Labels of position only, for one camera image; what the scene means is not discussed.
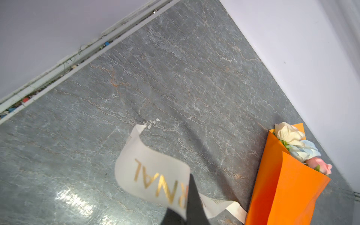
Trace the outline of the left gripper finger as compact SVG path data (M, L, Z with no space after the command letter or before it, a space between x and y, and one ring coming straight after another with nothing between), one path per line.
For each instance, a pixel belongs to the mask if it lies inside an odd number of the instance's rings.
M203 210L201 199L197 190L194 176L190 175L189 191L187 199L187 219L171 209L167 209L161 225L209 225L205 212Z

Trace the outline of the white ribbon strip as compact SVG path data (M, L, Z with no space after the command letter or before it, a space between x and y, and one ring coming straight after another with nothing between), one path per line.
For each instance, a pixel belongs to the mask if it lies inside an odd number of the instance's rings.
M145 125L135 125L115 163L115 178L126 192L160 204L187 219L190 167L146 146L140 139ZM228 211L241 223L247 212L238 202L209 198L199 193L207 219Z

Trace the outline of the orange wrapping paper sheet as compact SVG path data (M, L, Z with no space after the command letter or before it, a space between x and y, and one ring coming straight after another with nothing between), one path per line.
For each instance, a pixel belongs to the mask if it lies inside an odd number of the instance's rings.
M294 126L304 133L302 123ZM309 225L329 176L291 156L275 129L270 130L245 224Z

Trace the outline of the cream fake rose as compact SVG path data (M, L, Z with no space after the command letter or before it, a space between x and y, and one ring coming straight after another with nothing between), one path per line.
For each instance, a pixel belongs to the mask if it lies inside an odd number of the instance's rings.
M275 135L280 141L285 142L287 145L305 146L302 142L305 138L305 134L299 131L295 126L286 122L275 124Z

